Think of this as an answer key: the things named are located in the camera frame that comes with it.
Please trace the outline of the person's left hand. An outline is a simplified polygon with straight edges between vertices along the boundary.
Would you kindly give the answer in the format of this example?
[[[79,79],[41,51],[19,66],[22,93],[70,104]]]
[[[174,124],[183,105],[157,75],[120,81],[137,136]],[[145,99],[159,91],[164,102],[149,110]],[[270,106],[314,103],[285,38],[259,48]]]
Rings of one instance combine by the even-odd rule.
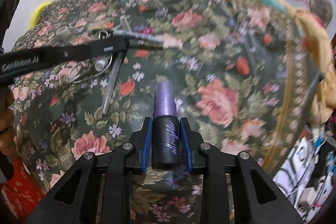
[[[14,138],[16,136],[13,128],[14,113],[9,108],[14,103],[14,95],[12,91],[8,90],[6,94],[6,109],[1,112],[1,153],[6,156],[12,155],[16,151],[16,144]]]

